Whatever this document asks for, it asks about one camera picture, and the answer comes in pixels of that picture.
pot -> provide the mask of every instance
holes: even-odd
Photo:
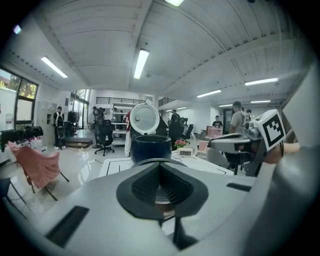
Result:
[[[134,163],[152,158],[171,159],[171,138],[164,135],[140,135],[132,139],[131,159]]]

person in gray shirt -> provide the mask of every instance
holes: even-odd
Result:
[[[229,134],[241,133],[242,127],[246,125],[246,113],[241,110],[240,101],[235,101],[232,107],[235,113],[231,119]]]

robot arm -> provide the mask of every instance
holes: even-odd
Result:
[[[276,109],[268,110],[249,123],[243,133],[214,138],[208,147],[223,151],[229,162],[241,164],[243,156],[249,161],[247,176],[257,176],[269,151],[285,139],[285,129]],[[253,143],[259,145],[253,150]]]

white floor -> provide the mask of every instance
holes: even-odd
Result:
[[[106,151],[105,156],[103,156],[103,151],[95,154],[97,149],[92,148],[92,146],[82,150],[74,148],[59,150],[59,167],[70,182],[59,175],[47,185],[48,189],[59,200],[68,196],[84,183],[98,178],[105,159],[125,157],[123,146],[113,146],[112,148],[115,152]],[[0,179],[2,178],[10,178],[17,191],[26,201],[27,205],[19,199],[17,193],[10,186],[8,197],[32,224],[35,224],[56,203],[45,189],[35,187],[35,194],[33,194],[23,169],[16,163],[7,163],[0,167]]]

ceiling light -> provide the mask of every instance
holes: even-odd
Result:
[[[259,85],[259,84],[265,84],[265,83],[272,83],[272,82],[278,82],[279,78],[269,78],[269,79],[263,79],[263,80],[257,80],[252,82],[245,82],[244,84],[246,86],[253,86],[253,85]]]
[[[217,93],[221,93],[221,90],[214,90],[212,92],[208,92],[208,93],[205,93],[205,94],[198,95],[197,97],[201,98],[201,97],[204,97],[204,96],[208,96],[208,95],[211,95],[211,94],[217,94]]]
[[[55,64],[53,64],[47,57],[43,57],[41,59],[45,64],[47,64],[50,68],[52,68],[55,72],[57,72],[60,76],[62,76],[63,78],[67,78],[68,76],[63,73],[59,68],[57,68],[55,66]]]
[[[269,103],[271,100],[257,100],[257,101],[251,101],[251,103]]]
[[[218,106],[218,107],[222,108],[222,107],[231,107],[231,106],[232,106],[232,104],[228,104],[228,105],[220,105],[220,106]]]
[[[16,34],[19,34],[21,31],[21,28],[19,27],[19,25],[16,25],[13,29],[13,32],[16,33]]]
[[[164,0],[164,1],[174,6],[180,6],[184,0]]]
[[[140,76],[141,76],[142,70],[144,69],[148,55],[149,55],[149,52],[147,50],[145,49],[140,50],[138,60],[136,61],[134,75],[133,75],[135,79],[140,79]]]

